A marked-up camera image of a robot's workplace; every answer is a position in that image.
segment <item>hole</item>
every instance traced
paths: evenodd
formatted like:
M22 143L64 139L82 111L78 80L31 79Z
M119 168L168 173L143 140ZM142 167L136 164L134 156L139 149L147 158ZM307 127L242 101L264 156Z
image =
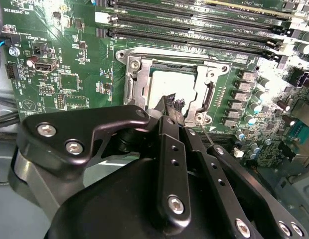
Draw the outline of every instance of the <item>hole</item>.
M142 118L146 117L145 112L143 112L142 110L136 110L136 113L137 113L137 115L139 115Z
M225 183L224 183L221 179L219 179L218 182L219 182L219 184L220 184L222 187L225 186Z
M214 169L218 169L218 167L217 167L214 163L211 163L211 166L212 166L212 168L214 168Z
M120 52L120 53L118 54L118 58L119 58L119 59L124 59L124 57L125 57L124 53Z
M171 160L171 163L172 163L173 166L176 166L176 167L179 166L178 161L176 161L175 159Z
M286 181L283 181L283 182L281 183L281 188L284 188L285 185L286 185Z
M169 124L174 124L174 121L170 118L167 118L166 121L168 121Z
M174 145L173 145L171 148L172 148L173 151L175 151L175 152L178 152L178 151L179 151L179 149L178 149L176 146L174 146Z

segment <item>motherboard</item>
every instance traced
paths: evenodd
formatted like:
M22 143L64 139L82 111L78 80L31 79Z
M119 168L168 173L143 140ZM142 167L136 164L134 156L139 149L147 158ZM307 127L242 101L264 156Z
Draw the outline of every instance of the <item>motherboard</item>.
M175 94L244 164L309 163L309 0L0 2L21 119Z

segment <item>black metal bracket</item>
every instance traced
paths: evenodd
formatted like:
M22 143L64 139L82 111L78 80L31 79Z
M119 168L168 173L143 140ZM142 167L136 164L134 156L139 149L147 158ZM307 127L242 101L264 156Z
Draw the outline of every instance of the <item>black metal bracket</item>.
M219 160L227 177L236 184L232 184L236 197L256 210L253 221L264 238L309 238L305 228L223 147L215 144L207 152Z

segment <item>capacitor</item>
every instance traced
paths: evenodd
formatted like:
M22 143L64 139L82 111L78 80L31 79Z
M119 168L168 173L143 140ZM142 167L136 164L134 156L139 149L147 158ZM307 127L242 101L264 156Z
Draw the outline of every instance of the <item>capacitor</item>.
M301 43L298 45L298 51L304 55L308 55L309 54L309 45Z
M252 117L252 115L247 115L245 116L244 120L249 124L249 125L254 125L256 123L256 120Z
M260 151L260 148L258 147L258 145L256 143L252 143L250 148L251 148L253 153L258 153Z
M238 130L235 132L235 134L238 136L238 139L244 139L244 138L245 138L244 133L243 133L240 129L238 129Z
M309 78L304 81L303 86L309 88Z
M286 104L284 101L278 101L276 103L278 105L278 107L280 107L281 109L285 110L285 111L289 111L290 110L290 106L288 104Z
M34 63L39 61L38 56L31 56L28 58L28 60L26 61L26 65L28 67L33 67Z
M263 86L265 89L269 90L271 88L272 82L266 78L260 81L261 86Z
M250 159L255 159L256 158L256 153L253 153L252 150L248 151L248 155L249 155Z
M252 104L250 104L250 109L253 110L254 113L259 113L262 111L262 106L260 106L256 102L253 102Z
M293 126L296 123L296 121L293 118L289 117L288 115L283 115L282 119L289 126Z
M267 98L267 94L265 94L265 92L263 92L263 91L257 91L257 92L255 93L255 96L256 96L258 99L260 99L260 101L265 101L266 98Z
M306 32L303 37L302 37L303 41L308 41L309 42L309 32Z

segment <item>screw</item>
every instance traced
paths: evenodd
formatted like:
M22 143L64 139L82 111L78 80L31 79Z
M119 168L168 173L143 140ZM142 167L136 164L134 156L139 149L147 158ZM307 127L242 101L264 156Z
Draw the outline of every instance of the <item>screw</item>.
M18 57L20 55L20 50L15 46L11 46L8 50L8 53L11 56Z
M67 143L66 150L68 153L71 153L73 155L81 154L84 151L83 146L81 146L80 143L75 142L75 141L71 141Z
M223 150L222 150L221 148L219 148L219 147L218 147L218 148L216 148L216 151L218 151L218 153L219 153L219 154L221 154L221 155L223 155L223 154L224 154Z
M193 129L189 128L188 131L190 134L195 135L195 131Z
M54 126L49 124L41 124L37 127L37 132L44 137L52 137L56 134L56 129Z
M133 60L133 61L130 63L130 67L133 68L133 69L139 69L139 68L140 68L140 61Z
M182 201L176 197L168 198L169 207L175 214L182 214L184 211L184 206Z
M291 235L291 232L289 228L282 222L279 222L281 230L289 237Z
M249 238L251 236L250 229L241 219L236 219L235 225L239 232L242 234L242 236L244 236L245 238Z
M268 138L268 139L266 139L266 140L264 141L264 143L265 143L266 145L271 145L271 144L272 144L272 140L271 140L270 138Z
M294 231L299 234L301 237L304 236L302 230L295 224L295 223L291 223L292 228L294 229Z

